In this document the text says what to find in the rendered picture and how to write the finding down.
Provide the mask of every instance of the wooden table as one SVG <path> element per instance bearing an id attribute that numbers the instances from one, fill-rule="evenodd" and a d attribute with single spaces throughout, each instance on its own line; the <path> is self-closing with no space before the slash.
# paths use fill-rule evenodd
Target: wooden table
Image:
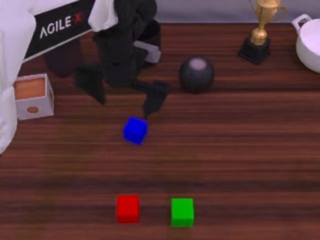
<path id="1" fill-rule="evenodd" d="M 317 240 L 320 75 L 295 53 L 289 24 L 269 25 L 272 55 L 237 57 L 255 25 L 163 25 L 163 57 L 141 79 L 172 84 L 142 146 L 123 141 L 145 96 L 107 87 L 100 106 L 58 79 L 56 116 L 21 122 L 0 159 L 1 240 Z M 97 59 L 91 35 L 85 58 Z M 190 55 L 216 69 L 207 94 L 180 90 Z M 47 72 L 42 59 L 21 75 Z M 140 195 L 140 223 L 115 220 L 117 194 Z M 170 199 L 195 201 L 192 228 L 170 227 Z"/>

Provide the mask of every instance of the red cube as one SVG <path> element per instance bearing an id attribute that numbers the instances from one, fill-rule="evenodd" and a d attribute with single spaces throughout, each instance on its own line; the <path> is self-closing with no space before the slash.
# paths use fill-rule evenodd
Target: red cube
<path id="1" fill-rule="evenodd" d="M 119 195 L 116 197 L 116 218 L 120 224 L 134 224 L 139 221 L 138 195 Z"/>

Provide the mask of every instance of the gold trophy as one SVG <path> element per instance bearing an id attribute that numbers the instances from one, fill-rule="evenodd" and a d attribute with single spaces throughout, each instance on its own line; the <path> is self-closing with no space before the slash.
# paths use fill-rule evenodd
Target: gold trophy
<path id="1" fill-rule="evenodd" d="M 287 9 L 281 6 L 280 0 L 256 0 L 256 7 L 254 7 L 252 0 L 249 0 L 249 3 L 259 21 L 259 26 L 244 40 L 238 55 L 253 64 L 260 64 L 270 55 L 271 41 L 265 30 L 265 25 L 283 19 L 287 14 Z M 273 19 L 280 10 L 283 11 L 283 14 L 277 19 Z"/>

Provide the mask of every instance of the open box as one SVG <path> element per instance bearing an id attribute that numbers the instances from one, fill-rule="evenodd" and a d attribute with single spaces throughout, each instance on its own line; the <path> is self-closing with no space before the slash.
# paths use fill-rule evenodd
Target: open box
<path id="1" fill-rule="evenodd" d="M 54 92 L 46 73 L 18 77 L 13 86 L 19 120 L 55 114 Z"/>

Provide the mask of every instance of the dark sphere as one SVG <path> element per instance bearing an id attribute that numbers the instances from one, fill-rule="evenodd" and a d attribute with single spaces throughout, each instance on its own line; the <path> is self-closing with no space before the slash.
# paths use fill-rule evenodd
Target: dark sphere
<path id="1" fill-rule="evenodd" d="M 214 78 L 213 65 L 202 56 L 188 58 L 179 70 L 180 85 L 188 93 L 200 94 L 208 91 Z"/>

